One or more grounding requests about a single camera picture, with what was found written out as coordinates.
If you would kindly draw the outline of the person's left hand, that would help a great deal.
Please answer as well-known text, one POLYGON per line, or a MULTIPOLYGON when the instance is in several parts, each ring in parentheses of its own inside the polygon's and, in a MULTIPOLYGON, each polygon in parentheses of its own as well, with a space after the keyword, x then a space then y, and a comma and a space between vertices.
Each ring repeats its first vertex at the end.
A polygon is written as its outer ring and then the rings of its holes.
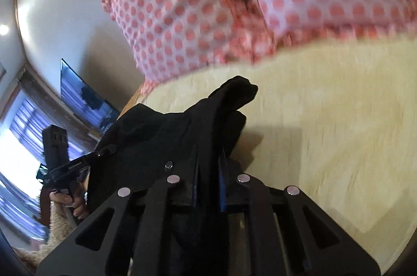
POLYGON ((71 187, 72 195, 62 193, 60 191, 50 192, 50 200, 54 206, 54 209, 58 214, 69 218, 66 210, 71 212, 71 216, 78 220, 85 219, 89 212, 85 203, 85 189, 81 179, 77 180, 77 185, 71 187))

